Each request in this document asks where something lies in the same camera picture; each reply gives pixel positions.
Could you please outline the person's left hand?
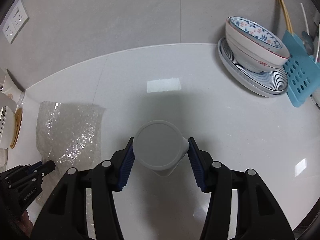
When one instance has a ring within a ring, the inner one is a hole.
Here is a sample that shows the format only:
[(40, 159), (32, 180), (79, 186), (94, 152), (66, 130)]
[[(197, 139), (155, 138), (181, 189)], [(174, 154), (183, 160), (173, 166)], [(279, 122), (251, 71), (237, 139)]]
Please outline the person's left hand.
[(33, 230), (33, 223), (29, 219), (27, 210), (25, 210), (24, 213), (22, 213), (20, 219), (16, 220), (15, 223), (27, 237), (31, 236), (31, 232)]

